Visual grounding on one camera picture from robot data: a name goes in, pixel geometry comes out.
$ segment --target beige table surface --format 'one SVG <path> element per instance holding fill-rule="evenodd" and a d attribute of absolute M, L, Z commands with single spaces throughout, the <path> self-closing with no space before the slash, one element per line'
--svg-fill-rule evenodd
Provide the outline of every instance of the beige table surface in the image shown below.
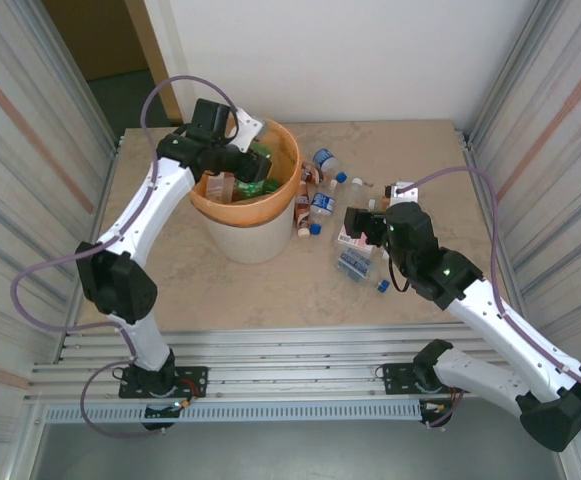
<path fill-rule="evenodd" d="M 347 164 L 351 177 L 374 183 L 377 195 L 388 183 L 465 165 L 450 121 L 287 126 L 305 159 L 326 147 Z M 153 134 L 160 139 L 170 131 L 153 129 Z M 127 130 L 104 229 L 135 193 L 150 158 L 141 130 Z M 487 272 L 490 242 L 468 174 L 455 173 L 424 186 L 419 203 L 432 217 L 440 244 L 461 251 Z M 401 294 L 391 286 L 381 295 L 345 277 L 334 266 L 333 232 L 330 222 L 319 237 L 299 239 L 293 234 L 273 260 L 241 265 L 217 250 L 200 214 L 184 199 L 155 242 L 146 267 L 159 288 L 157 322 L 163 330 L 176 331 L 454 321 L 411 290 Z M 102 315 L 84 302 L 79 323 L 100 320 Z"/>

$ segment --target wooden door frame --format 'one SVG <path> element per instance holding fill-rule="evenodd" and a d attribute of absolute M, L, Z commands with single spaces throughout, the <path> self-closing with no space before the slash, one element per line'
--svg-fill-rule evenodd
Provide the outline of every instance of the wooden door frame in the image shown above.
<path fill-rule="evenodd" d="M 157 37 L 152 28 L 152 22 L 150 21 L 145 2 L 143 0 L 125 0 L 125 4 L 130 13 L 132 24 L 137 32 L 137 37 L 139 37 L 139 43 L 148 62 L 148 68 L 150 68 L 154 83 L 158 85 L 161 81 L 168 78 L 168 71 L 163 61 L 161 49 L 157 43 Z M 168 85 L 162 88 L 159 96 L 161 97 L 161 103 L 163 103 L 163 108 L 166 111 L 166 116 L 170 120 L 170 123 L 173 125 L 183 123 L 183 114 L 177 103 L 172 86 Z"/>

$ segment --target bucket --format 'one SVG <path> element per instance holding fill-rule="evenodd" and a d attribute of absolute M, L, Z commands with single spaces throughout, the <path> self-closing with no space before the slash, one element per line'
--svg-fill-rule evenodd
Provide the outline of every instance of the bucket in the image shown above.
<path fill-rule="evenodd" d="M 259 143 L 270 149 L 268 178 L 281 186 L 247 204 L 222 204 L 205 198 L 207 175 L 188 195 L 217 247 L 239 263 L 262 263 L 283 251 L 292 236 L 294 197 L 301 180 L 301 152 L 294 136 L 266 120 L 268 130 Z"/>

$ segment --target purple tube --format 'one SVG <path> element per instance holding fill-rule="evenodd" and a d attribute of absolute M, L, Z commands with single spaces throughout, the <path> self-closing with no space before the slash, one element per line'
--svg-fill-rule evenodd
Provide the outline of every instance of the purple tube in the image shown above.
<path fill-rule="evenodd" d="M 573 371 L 565 368 L 565 365 L 561 363 L 559 360 L 554 358 L 550 352 L 544 349 L 541 345 L 535 342 L 532 337 L 530 337 L 519 325 L 515 323 L 515 321 L 510 318 L 510 316 L 505 312 L 503 307 L 503 302 L 501 300 L 501 292 L 499 290 L 499 282 L 497 280 L 497 245 L 498 245 L 498 238 L 499 238 L 499 206 L 497 203 L 497 197 L 494 190 L 494 185 L 492 185 L 492 181 L 486 175 L 485 172 L 477 168 L 472 167 L 450 167 L 444 168 L 443 170 L 439 170 L 427 177 L 422 178 L 421 180 L 414 182 L 412 185 L 408 185 L 405 188 L 399 189 L 398 193 L 405 193 L 408 190 L 412 190 L 413 188 L 417 188 L 424 183 L 428 183 L 435 178 L 441 177 L 443 175 L 447 175 L 448 173 L 455 173 L 455 172 L 469 172 L 474 173 L 475 175 L 479 175 L 483 181 L 485 182 L 486 186 L 488 187 L 488 192 L 490 193 L 490 203 L 492 205 L 492 248 L 490 250 L 490 277 L 492 282 L 492 294 L 494 296 L 495 304 L 497 305 L 497 309 L 499 310 L 499 314 L 503 317 L 505 322 L 510 325 L 510 327 L 521 337 L 523 338 L 532 348 L 534 348 L 537 352 L 543 355 L 550 363 L 552 363 L 555 367 L 559 370 L 564 371 L 566 375 L 568 375 L 573 380 L 576 380 L 581 384 L 581 376 L 577 375 Z M 446 414 L 452 413 L 454 408 L 451 408 L 450 411 Z"/>
<path fill-rule="evenodd" d="M 225 92 L 223 90 L 221 90 L 215 84 L 213 84 L 213 83 L 211 83 L 208 80 L 205 80 L 203 78 L 195 77 L 192 75 L 177 75 L 177 76 L 170 77 L 170 78 L 163 80 L 146 97 L 146 99 L 143 103 L 143 107 L 141 108 L 141 116 L 140 116 L 140 120 L 139 120 L 139 124 L 141 125 L 141 129 L 143 130 L 143 133 L 146 135 L 146 138 L 148 139 L 148 143 L 150 144 L 150 148 L 152 150 L 152 175 L 150 178 L 152 183 L 156 183 L 156 180 L 158 177 L 159 158 L 157 156 L 157 147 L 156 147 L 156 144 L 154 143 L 154 139 L 152 138 L 152 135 L 150 134 L 150 130 L 148 130 L 148 127 L 146 126 L 146 114 L 148 112 L 148 107 L 152 103 L 152 100 L 154 100 L 154 97 L 157 96 L 159 91 L 163 87 L 165 87 L 166 85 L 170 85 L 171 83 L 176 82 L 178 80 L 192 80 L 192 81 L 207 85 L 210 88 L 214 89 L 219 95 L 221 95 L 221 97 L 223 97 L 223 99 L 230 106 L 230 110 L 232 111 L 232 114 L 234 115 L 234 118 L 235 118 L 235 124 L 237 126 L 237 129 L 239 128 L 239 123 L 237 121 L 237 107 L 236 107 L 236 105 L 225 94 Z M 145 193 L 144 197 L 141 199 L 141 203 L 139 204 L 137 209 L 133 212 L 133 214 L 130 216 L 128 221 L 126 223 L 124 223 L 121 226 L 121 228 L 119 229 L 119 235 L 111 238 L 110 240 L 108 240 L 107 242 L 105 242 L 101 245 L 97 245 L 94 248 L 91 248 L 90 250 L 86 250 L 85 252 L 81 252 L 81 253 L 74 254 L 74 255 L 66 255 L 65 257 L 56 258 L 54 260 L 50 260 L 47 262 L 42 262 L 42 263 L 38 263 L 36 265 L 32 265 L 32 266 L 24 269 L 19 274 L 17 274 L 14 277 L 14 279 L 12 280 L 12 283 L 10 284 L 10 298 L 12 300 L 12 303 L 14 305 L 15 310 L 17 312 L 19 312 L 19 314 L 23 318 L 25 318 L 28 322 L 30 322 L 32 325 L 34 325 L 37 328 L 40 328 L 42 330 L 49 330 L 52 332 L 64 332 L 64 333 L 80 332 L 83 330 L 87 330 L 89 328 L 97 328 L 97 327 L 114 327 L 114 328 L 119 329 L 121 336 L 125 340 L 126 344 L 128 345 L 128 349 L 130 350 L 130 361 L 113 362 L 113 363 L 105 365 L 104 367 L 95 371 L 92 374 L 92 376 L 86 381 L 85 385 L 83 386 L 83 390 L 81 391 L 81 397 L 79 399 L 79 408 L 81 410 L 81 416 L 83 417 L 83 420 L 86 422 L 86 424 L 91 429 L 96 431 L 97 433 L 104 435 L 106 437 L 110 437 L 110 438 L 129 439 L 129 438 L 149 437 L 149 436 L 152 436 L 152 435 L 160 432 L 159 430 L 154 430 L 154 431 L 150 431 L 150 432 L 138 432 L 138 433 L 109 432 L 109 431 L 106 431 L 106 430 L 102 429 L 101 427 L 95 425 L 88 418 L 88 415 L 86 413 L 86 408 L 85 408 L 86 393 L 88 391 L 88 387 L 94 381 L 94 379 L 99 374 L 101 374 L 102 372 L 104 372 L 105 370 L 107 370 L 109 368 L 113 368 L 113 367 L 121 366 L 121 365 L 130 365 L 131 362 L 136 357 L 137 351 L 134 347 L 134 344 L 132 343 L 132 340 L 130 339 L 130 336 L 128 335 L 128 333 L 125 331 L 125 329 L 121 325 L 118 325 L 115 322 L 111 322 L 111 321 L 97 322 L 97 323 L 92 323 L 89 325 L 79 325 L 79 326 L 73 326 L 73 327 L 58 327 L 56 325 L 51 325 L 49 323 L 42 322 L 41 320 L 38 320 L 38 319 L 34 318 L 32 315 L 30 315 L 30 313 L 21 304 L 21 300 L 19 299 L 18 287 L 19 287 L 19 283 L 21 282 L 21 280 L 23 280 L 25 277 L 27 277 L 28 275 L 31 275 L 32 273 L 34 273 L 38 270 L 42 270 L 44 268 L 54 267 L 57 265 L 62 265 L 64 263 L 73 262 L 76 260 L 80 260 L 82 258 L 90 257 L 90 256 L 94 255 L 95 253 L 99 253 L 99 252 L 105 250 L 106 248 L 108 248 L 109 246 L 111 246 L 112 244 L 114 244 L 117 240 L 119 240 L 121 237 L 123 237 L 123 234 L 132 226 L 134 221 L 139 217 L 141 212 L 145 209 L 146 205 L 148 204 L 148 201 L 150 200 L 150 197 L 152 196 L 153 191 L 154 190 L 152 188 L 146 189 L 146 193 Z"/>

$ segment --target blue bottle cap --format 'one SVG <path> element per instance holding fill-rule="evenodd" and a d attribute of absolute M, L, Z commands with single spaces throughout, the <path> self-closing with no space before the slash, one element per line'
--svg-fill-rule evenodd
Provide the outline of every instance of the blue bottle cap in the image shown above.
<path fill-rule="evenodd" d="M 381 293 L 386 293 L 386 290 L 388 289 L 389 286 L 390 286 L 390 282 L 389 281 L 387 281 L 387 280 L 381 280 L 381 283 L 377 287 L 377 290 L 379 290 Z"/>

